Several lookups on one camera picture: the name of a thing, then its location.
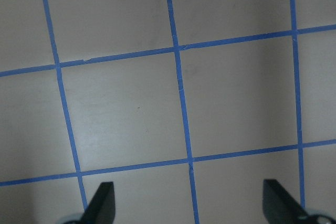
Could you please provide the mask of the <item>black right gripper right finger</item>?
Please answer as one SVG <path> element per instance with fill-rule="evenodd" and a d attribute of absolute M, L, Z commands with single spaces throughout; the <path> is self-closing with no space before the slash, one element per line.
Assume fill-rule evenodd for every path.
<path fill-rule="evenodd" d="M 276 179 L 264 179 L 263 214 L 270 224 L 310 223 L 308 213 Z"/>

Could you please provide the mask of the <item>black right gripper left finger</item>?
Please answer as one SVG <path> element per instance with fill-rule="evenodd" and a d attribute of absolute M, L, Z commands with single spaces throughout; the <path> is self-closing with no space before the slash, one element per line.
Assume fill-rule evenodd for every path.
<path fill-rule="evenodd" d="M 113 182 L 102 182 L 81 216 L 80 223 L 112 224 L 116 216 L 115 203 Z"/>

